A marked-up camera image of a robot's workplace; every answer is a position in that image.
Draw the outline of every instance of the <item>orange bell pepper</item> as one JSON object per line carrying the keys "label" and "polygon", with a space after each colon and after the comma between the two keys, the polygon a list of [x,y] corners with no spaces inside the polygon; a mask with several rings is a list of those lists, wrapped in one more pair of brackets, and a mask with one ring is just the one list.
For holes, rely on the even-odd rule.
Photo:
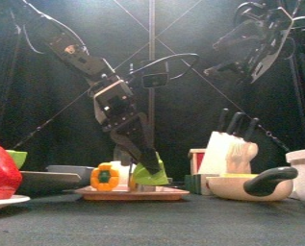
{"label": "orange bell pepper", "polygon": [[119,170],[109,162],[94,168],[90,175],[90,185],[99,191],[111,191],[119,184]]}

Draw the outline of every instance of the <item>black backdrop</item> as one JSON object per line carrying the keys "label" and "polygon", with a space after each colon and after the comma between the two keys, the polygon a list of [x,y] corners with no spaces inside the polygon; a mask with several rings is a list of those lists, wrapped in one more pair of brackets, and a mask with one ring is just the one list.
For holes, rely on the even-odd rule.
{"label": "black backdrop", "polygon": [[[260,147],[254,173],[288,165],[286,152],[265,130],[290,150],[305,148],[305,111],[302,113],[302,98],[297,96],[297,92],[305,95],[305,90],[297,91],[289,59],[280,58],[252,85],[213,83],[202,75],[203,69],[217,64],[211,45],[233,29],[233,14],[244,2],[155,1],[155,58],[185,52],[201,56],[194,71],[178,82],[155,89],[155,149],[169,176],[178,181],[189,173],[187,151],[206,147],[222,108],[229,108],[232,113],[244,110],[250,117],[260,118],[264,129],[254,132],[253,138]],[[32,0],[30,3],[75,31],[90,55],[106,58],[121,76],[127,74],[131,63],[138,67],[141,61],[150,59],[149,0]],[[46,52],[39,40],[30,38],[34,47]],[[171,74],[185,68],[182,63],[175,63]],[[297,72],[305,74],[304,69],[305,66]],[[94,118],[91,99],[82,96],[58,114],[87,90],[85,79],[52,55],[32,52],[23,32],[16,34],[6,13],[0,13],[0,74],[4,75],[0,78],[0,145],[4,148],[11,149],[57,115],[18,148],[28,152],[23,169],[44,171],[50,164],[95,166],[111,160],[115,144]],[[298,76],[298,83],[305,82],[305,77]],[[139,83],[135,82],[134,92],[139,109],[147,111],[149,92]]]}

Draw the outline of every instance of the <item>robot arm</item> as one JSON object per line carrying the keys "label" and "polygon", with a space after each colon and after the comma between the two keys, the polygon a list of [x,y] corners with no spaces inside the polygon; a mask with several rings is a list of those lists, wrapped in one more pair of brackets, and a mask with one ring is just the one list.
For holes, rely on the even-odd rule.
{"label": "robot arm", "polygon": [[39,12],[24,0],[4,1],[3,10],[10,7],[16,22],[32,30],[57,57],[86,78],[95,118],[103,131],[110,132],[121,149],[155,174],[161,168],[153,148],[151,129],[147,117],[135,110],[127,83],[106,60],[89,54],[81,38],[62,23]]}
{"label": "robot arm", "polygon": [[240,6],[241,23],[214,44],[225,62],[205,70],[213,80],[253,83],[278,58],[293,24],[282,8],[266,10],[256,3]]}

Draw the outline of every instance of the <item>dark table surface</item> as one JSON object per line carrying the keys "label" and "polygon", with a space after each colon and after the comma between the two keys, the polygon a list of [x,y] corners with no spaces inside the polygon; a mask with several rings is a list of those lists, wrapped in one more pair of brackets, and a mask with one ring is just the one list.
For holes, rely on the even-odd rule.
{"label": "dark table surface", "polygon": [[305,245],[305,207],[193,194],[90,202],[66,193],[0,209],[0,245]]}

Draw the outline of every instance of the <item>red pepper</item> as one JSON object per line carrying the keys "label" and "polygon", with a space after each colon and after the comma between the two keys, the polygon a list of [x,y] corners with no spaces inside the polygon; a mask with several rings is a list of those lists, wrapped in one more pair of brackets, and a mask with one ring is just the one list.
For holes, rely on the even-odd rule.
{"label": "red pepper", "polygon": [[0,199],[10,199],[22,182],[22,175],[7,151],[0,147]]}

